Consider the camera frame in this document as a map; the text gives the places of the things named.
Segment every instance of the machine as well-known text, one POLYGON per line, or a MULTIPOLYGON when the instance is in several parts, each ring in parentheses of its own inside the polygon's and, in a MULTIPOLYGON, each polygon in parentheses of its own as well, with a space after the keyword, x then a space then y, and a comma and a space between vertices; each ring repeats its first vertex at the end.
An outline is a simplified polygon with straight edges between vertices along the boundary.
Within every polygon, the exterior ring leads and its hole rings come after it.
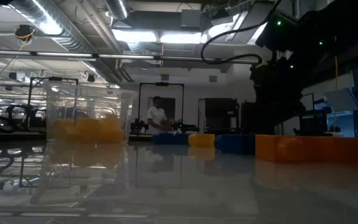
POLYGON ((307 12, 298 21, 276 11, 280 3, 281 0, 275 3, 260 24, 223 32, 208 40, 201 51, 201 58, 209 64, 227 63, 242 57, 258 58, 259 63, 251 67, 250 76, 254 82, 256 102, 247 108, 249 111, 246 114, 250 116, 249 120, 266 126, 266 129, 305 111, 300 102, 301 91, 313 82, 313 69, 322 59, 335 58, 337 62, 337 55, 358 44, 358 1, 336 0, 320 11, 307 12), (204 58, 205 48, 214 40, 255 29, 265 23, 267 25, 256 44, 272 51, 271 61, 262 62, 255 54, 224 60, 204 58), (277 52, 286 51, 292 52, 289 58, 277 58, 277 52))

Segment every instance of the reflective table surface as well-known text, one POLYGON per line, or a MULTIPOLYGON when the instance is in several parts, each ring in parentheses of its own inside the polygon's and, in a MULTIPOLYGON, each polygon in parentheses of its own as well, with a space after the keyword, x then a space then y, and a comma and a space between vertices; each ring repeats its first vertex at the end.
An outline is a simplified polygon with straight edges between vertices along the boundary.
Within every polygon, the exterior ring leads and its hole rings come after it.
POLYGON ((0 144, 0 223, 358 223, 358 167, 144 142, 0 144))

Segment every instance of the ceiling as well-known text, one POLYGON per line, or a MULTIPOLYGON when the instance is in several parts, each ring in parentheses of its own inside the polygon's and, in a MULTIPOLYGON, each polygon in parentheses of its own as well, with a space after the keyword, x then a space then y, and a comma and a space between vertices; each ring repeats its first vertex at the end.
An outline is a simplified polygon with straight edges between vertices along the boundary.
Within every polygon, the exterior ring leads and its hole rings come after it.
MULTIPOLYGON (((114 46, 109 45, 100 35, 100 32, 90 23, 86 17, 86 12, 78 7, 77 0, 45 0, 51 1, 57 6, 57 10, 64 14, 71 24, 78 29, 80 35, 85 38, 85 41, 92 46, 92 51, 99 54, 117 54, 122 51, 130 52, 127 44, 122 41, 113 42, 114 46)), ((84 0, 88 1, 93 9, 98 12, 98 17, 103 20, 105 26, 110 26, 110 17, 106 15, 107 7, 105 0, 84 0)), ((128 1, 132 12, 144 11, 152 15, 153 13, 169 12, 180 13, 182 9, 204 9, 211 5, 207 0, 191 0, 187 4, 183 4, 177 0, 153 0, 144 1, 128 1)), ((91 16, 92 20, 98 24, 95 16, 91 16)), ((258 21, 247 21, 248 23, 257 23, 258 21)), ((43 33, 40 29, 36 30, 31 42, 23 45, 14 35, 14 31, 20 25, 34 24, 29 22, 22 14, 10 7, 0 6, 0 50, 25 50, 33 52, 67 52, 60 44, 57 44, 51 35, 43 33)), ((211 44, 205 51, 206 57, 227 58, 237 54, 253 53, 259 54, 264 59, 270 58, 270 51, 261 49, 254 45, 247 45, 248 40, 237 38, 233 41, 218 41, 216 44, 211 44)), ((161 43, 144 43, 144 47, 148 52, 153 54, 164 54, 184 57, 200 57, 202 44, 161 44, 161 43)), ((113 59, 103 59, 111 70, 116 69, 116 61, 113 59)), ((161 73, 170 73, 172 78, 183 83, 194 83, 195 85, 210 85, 208 77, 210 74, 218 77, 218 82, 224 82, 225 73, 229 70, 230 64, 224 65, 208 65, 201 62, 181 62, 181 61, 166 61, 163 64, 158 63, 157 68, 150 67, 148 70, 140 69, 136 63, 125 63, 124 69, 133 79, 133 82, 139 83, 147 80, 159 80, 161 73)), ((28 94, 28 82, 25 80, 11 80, 8 75, 10 72, 24 71, 27 76, 36 77, 41 71, 45 72, 46 77, 58 76, 67 78, 78 78, 81 85, 94 85, 106 87, 108 82, 103 76, 96 75, 94 83, 88 83, 82 78, 85 72, 92 73, 89 66, 85 65, 80 60, 67 60, 53 57, 31 57, 18 56, 13 58, 11 56, 0 55, 0 94, 17 94, 16 98, 25 98, 28 94), (6 86, 12 86, 12 91, 5 90, 6 86)), ((36 88, 33 95, 45 94, 42 88, 36 88)))

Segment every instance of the white shirt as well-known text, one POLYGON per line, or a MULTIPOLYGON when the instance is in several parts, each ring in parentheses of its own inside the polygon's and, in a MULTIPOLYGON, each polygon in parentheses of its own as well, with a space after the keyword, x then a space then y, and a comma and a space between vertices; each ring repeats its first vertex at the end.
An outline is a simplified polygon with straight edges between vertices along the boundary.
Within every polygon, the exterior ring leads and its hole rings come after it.
MULTIPOLYGON (((165 116, 165 111, 162 108, 156 108, 155 106, 152 106, 149 108, 147 112, 147 119, 152 119, 157 124, 160 124, 162 120, 166 120, 167 117, 165 116)), ((151 125, 149 125, 149 132, 151 134, 159 134, 162 133, 158 128, 155 128, 151 125)))

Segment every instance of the person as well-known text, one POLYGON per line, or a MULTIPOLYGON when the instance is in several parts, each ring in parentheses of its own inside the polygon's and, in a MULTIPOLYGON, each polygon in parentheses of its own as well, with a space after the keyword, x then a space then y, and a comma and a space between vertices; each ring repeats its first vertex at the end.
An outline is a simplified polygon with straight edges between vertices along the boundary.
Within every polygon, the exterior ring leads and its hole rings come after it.
POLYGON ((152 134, 162 133, 164 125, 162 124, 167 120, 164 109, 161 108, 162 99, 159 96, 153 97, 153 106, 147 112, 147 122, 149 124, 149 131, 152 134))

